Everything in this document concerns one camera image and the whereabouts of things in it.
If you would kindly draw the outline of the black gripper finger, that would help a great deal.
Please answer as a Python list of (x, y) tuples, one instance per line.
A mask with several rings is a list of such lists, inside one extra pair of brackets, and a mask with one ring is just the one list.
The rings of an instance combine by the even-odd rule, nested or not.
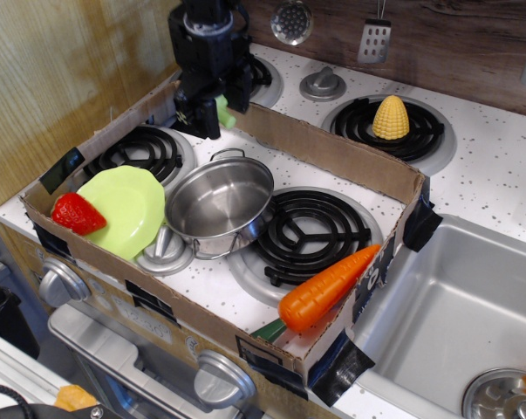
[(225, 97), (228, 106), (240, 113), (249, 108), (252, 87), (252, 75), (248, 61), (241, 60), (226, 76)]
[(221, 136), (215, 99), (187, 100), (176, 94), (173, 129), (198, 138), (216, 140)]

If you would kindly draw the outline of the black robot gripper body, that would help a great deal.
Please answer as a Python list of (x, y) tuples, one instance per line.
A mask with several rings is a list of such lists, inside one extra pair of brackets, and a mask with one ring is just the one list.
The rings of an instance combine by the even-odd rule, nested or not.
[(249, 14), (244, 8), (175, 8), (167, 21), (180, 68), (207, 53), (249, 52)]

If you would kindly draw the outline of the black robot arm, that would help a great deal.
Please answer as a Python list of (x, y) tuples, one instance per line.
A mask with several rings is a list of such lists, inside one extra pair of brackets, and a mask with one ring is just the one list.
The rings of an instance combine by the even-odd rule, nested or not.
[(245, 113), (252, 76), (249, 14), (238, 1), (184, 1), (167, 18), (180, 84), (177, 126), (187, 134), (220, 137), (216, 99)]

